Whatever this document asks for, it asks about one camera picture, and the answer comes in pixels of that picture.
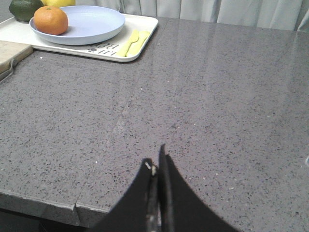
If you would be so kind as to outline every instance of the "quartz countertop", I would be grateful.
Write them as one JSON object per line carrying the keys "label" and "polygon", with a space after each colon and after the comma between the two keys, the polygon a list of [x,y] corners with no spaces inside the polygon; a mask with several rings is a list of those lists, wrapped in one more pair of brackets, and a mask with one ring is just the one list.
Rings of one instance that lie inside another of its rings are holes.
{"label": "quartz countertop", "polygon": [[0,208],[91,227],[166,144],[240,231],[307,231],[309,34],[158,20],[134,62],[36,50],[0,82]]}

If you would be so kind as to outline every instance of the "orange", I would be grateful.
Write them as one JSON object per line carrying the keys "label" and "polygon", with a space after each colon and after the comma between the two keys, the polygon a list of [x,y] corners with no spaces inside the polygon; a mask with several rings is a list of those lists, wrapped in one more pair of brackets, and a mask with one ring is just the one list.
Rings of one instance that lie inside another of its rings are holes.
{"label": "orange", "polygon": [[43,33],[60,35],[69,27],[66,13],[55,6],[43,6],[33,16],[37,30]]}

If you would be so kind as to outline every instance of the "gray countertop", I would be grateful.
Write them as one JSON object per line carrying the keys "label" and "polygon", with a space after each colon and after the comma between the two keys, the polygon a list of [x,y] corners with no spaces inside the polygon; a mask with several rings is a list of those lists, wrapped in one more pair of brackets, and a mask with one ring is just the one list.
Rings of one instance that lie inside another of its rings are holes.
{"label": "gray countertop", "polygon": [[92,226],[165,143],[239,230],[308,231],[308,73],[309,34],[178,19],[131,63],[35,51],[0,82],[0,208]]}

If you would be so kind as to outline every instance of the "light blue plate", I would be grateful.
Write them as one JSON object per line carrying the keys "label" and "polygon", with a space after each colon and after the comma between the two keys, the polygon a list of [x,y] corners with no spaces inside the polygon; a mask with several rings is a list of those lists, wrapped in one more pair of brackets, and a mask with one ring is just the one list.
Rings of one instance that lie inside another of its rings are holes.
{"label": "light blue plate", "polygon": [[38,31],[33,18],[29,24],[42,39],[65,45],[95,44],[117,35],[125,17],[118,11],[99,6],[66,6],[61,9],[67,14],[69,28],[61,35],[51,35]]}

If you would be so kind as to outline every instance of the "curtain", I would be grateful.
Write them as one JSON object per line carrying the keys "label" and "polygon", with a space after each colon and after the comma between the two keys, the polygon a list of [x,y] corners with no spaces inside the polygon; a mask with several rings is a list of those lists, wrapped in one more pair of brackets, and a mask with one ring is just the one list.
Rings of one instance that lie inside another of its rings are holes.
{"label": "curtain", "polygon": [[76,0],[126,14],[309,32],[309,0]]}

